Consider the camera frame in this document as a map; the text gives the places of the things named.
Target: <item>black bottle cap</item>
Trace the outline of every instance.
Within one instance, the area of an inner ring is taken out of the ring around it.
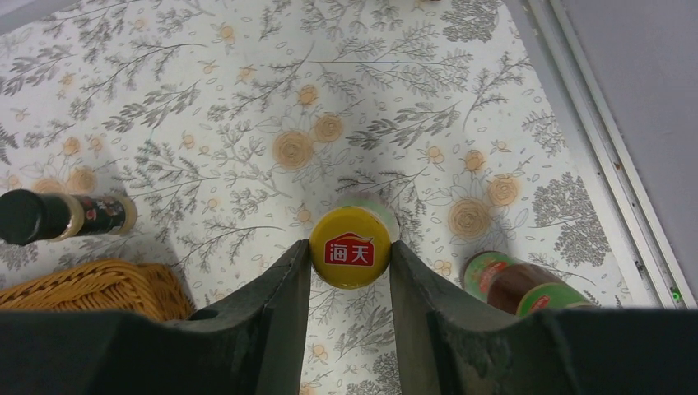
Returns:
[[[70,217],[67,204],[56,195],[16,189],[0,196],[0,238],[9,244],[58,237]]]

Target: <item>bottle label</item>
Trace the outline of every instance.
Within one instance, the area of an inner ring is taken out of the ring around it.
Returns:
[[[85,223],[75,236],[101,235],[118,231],[126,222],[126,208],[113,197],[73,195],[85,212]]]
[[[325,243],[325,263],[328,265],[373,266],[373,238],[346,232]]]
[[[463,288],[470,295],[487,302],[487,293],[490,291],[495,275],[517,263],[519,263],[518,260],[504,253],[494,251],[481,253],[473,258],[466,267],[463,274]]]
[[[593,306],[577,290],[559,282],[541,284],[521,298],[516,315],[525,317],[541,309],[565,309],[578,306]]]

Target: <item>brown bottle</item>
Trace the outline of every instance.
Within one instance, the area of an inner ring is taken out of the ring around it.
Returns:
[[[496,251],[470,258],[463,287],[479,300],[519,317],[539,309],[593,306],[548,270]]]

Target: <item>table surface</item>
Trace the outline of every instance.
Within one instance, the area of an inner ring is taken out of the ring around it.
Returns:
[[[2,190],[139,210],[125,237],[0,244],[1,287],[120,257],[171,265],[202,307],[364,191],[454,283],[497,249],[632,304],[497,0],[79,2],[0,37],[0,166]],[[300,393],[399,393],[391,311],[387,273],[314,275]]]

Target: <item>spice jar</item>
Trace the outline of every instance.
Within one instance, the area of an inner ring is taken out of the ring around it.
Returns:
[[[496,251],[470,258],[463,287],[479,300],[519,317],[539,309],[593,306],[548,270]]]
[[[73,236],[123,235],[136,224],[137,211],[128,197],[89,197],[34,193],[16,189],[0,197],[0,238],[27,245]]]
[[[313,267],[331,286],[368,286],[388,267],[390,246],[398,236],[397,218],[377,196],[342,196],[310,234]]]

